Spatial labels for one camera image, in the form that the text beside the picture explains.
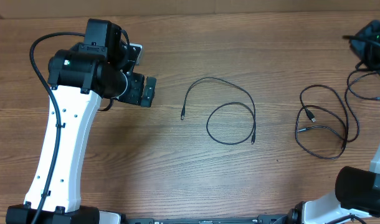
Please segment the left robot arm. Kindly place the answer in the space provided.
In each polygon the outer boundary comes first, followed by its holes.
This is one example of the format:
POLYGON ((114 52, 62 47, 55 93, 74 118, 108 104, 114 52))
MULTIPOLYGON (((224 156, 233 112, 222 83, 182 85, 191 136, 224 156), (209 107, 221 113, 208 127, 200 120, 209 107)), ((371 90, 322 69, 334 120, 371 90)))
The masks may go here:
POLYGON ((41 79, 50 108, 40 160, 24 202, 8 208, 7 223, 125 223, 121 213, 81 204, 88 136, 103 99, 148 108, 156 79, 134 72, 143 48, 120 26, 90 19, 82 36, 56 52, 41 79))

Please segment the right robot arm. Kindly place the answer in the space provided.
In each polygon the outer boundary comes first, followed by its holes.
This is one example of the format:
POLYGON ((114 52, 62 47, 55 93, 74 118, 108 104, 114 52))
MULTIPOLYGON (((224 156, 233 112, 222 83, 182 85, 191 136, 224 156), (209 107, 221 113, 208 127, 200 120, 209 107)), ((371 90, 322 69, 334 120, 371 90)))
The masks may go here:
MULTIPOLYGON (((359 58, 354 72, 380 76, 380 21, 373 20, 355 35, 345 37, 359 58)), ((268 218, 270 223, 346 223, 380 217, 380 145, 368 170, 346 166, 335 188, 321 198, 300 202, 287 215, 268 218)))

